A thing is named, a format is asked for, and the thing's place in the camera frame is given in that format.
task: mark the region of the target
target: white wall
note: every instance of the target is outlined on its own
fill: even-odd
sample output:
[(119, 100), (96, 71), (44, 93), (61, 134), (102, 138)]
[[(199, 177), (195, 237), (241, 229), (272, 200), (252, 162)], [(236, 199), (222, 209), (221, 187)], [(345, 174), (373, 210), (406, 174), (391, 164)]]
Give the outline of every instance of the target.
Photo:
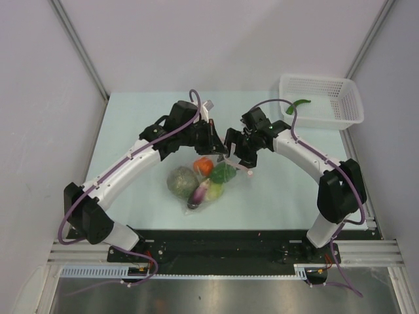
[(343, 77), (384, 0), (62, 2), (108, 92), (183, 92)]
[(396, 4), (355, 81), (364, 123), (351, 134), (378, 222), (419, 294), (419, 1)]
[(104, 103), (48, 1), (0, 1), (0, 313), (44, 264)]

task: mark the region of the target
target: white plastic basket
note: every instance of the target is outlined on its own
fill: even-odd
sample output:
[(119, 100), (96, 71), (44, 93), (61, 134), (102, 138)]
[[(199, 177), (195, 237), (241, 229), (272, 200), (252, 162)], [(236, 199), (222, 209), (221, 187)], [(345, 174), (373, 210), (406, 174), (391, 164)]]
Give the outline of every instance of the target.
[[(364, 109), (355, 82), (346, 78), (282, 75), (280, 98), (292, 102), (311, 100), (297, 107), (296, 126), (345, 130), (364, 120)], [(294, 115), (286, 113), (289, 105), (280, 103), (283, 119), (290, 124)]]

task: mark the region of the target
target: light blue table surface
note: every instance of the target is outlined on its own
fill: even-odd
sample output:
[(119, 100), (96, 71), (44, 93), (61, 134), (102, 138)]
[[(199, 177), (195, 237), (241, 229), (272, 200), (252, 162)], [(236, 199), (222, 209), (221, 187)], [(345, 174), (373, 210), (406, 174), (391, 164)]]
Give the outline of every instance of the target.
[[(210, 117), (220, 137), (227, 128), (242, 129), (241, 116), (254, 104), (272, 97), (270, 92), (201, 92), (214, 108)], [(113, 93), (96, 143), (88, 179), (99, 175), (120, 158), (138, 135), (187, 92)], [(280, 119), (277, 103), (262, 106), (271, 122)], [(335, 130), (297, 128), (297, 133), (320, 150), (346, 160)], [(177, 166), (191, 166), (198, 158), (192, 147), (181, 148), (162, 163), (138, 177), (112, 204), (107, 214), (114, 220), (141, 229), (309, 229), (318, 215), (318, 185), (293, 162), (269, 150), (258, 152), (258, 166), (248, 178), (239, 174), (225, 186), (216, 202), (197, 213), (185, 215), (185, 204), (170, 194), (168, 173)], [(352, 219), (359, 220), (359, 212)], [(366, 229), (347, 225), (346, 229)]]

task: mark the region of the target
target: plastic bag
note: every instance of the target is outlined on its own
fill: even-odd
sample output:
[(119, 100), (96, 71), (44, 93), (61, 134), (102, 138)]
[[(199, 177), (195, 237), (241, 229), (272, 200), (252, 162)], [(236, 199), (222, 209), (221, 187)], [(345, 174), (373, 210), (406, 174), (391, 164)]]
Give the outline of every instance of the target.
[(199, 213), (213, 205), (228, 188), (252, 176), (252, 171), (227, 158), (218, 156), (197, 156), (189, 163), (177, 166), (170, 171), (166, 184), (168, 190), (181, 201), (184, 214)]

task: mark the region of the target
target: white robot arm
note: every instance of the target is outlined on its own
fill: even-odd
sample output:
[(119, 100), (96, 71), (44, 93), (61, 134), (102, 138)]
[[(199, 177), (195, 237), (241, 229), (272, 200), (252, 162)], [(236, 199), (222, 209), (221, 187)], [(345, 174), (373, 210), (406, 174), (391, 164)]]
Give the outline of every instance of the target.
[[(268, 148), (305, 170), (319, 184), (317, 206), (320, 211), (306, 238), (315, 248), (328, 244), (344, 220), (358, 210), (350, 187), (334, 167), (298, 143), (291, 133), (291, 127), (285, 122), (271, 124), (260, 108), (244, 114), (242, 122), (246, 125), (243, 131), (227, 131), (225, 144), (229, 154), (234, 153), (241, 159), (241, 165), (252, 168), (257, 164), (257, 151)], [(234, 152), (231, 151), (232, 143), (235, 144)], [(358, 163), (352, 159), (341, 162), (327, 154), (323, 155), (335, 165), (340, 165), (356, 187), (362, 203), (365, 203), (367, 195)]]
[(70, 183), (64, 190), (64, 211), (66, 215), (71, 212), (67, 221), (91, 244), (104, 242), (131, 251), (138, 243), (139, 235), (130, 227), (112, 221), (106, 210), (135, 178), (176, 152), (180, 146), (194, 147), (198, 154), (227, 153), (213, 120), (208, 118), (212, 107), (212, 103), (206, 101), (201, 106), (200, 117), (174, 133), (198, 116), (194, 104), (178, 101), (168, 116), (145, 128), (128, 152), (109, 169), (82, 186)]

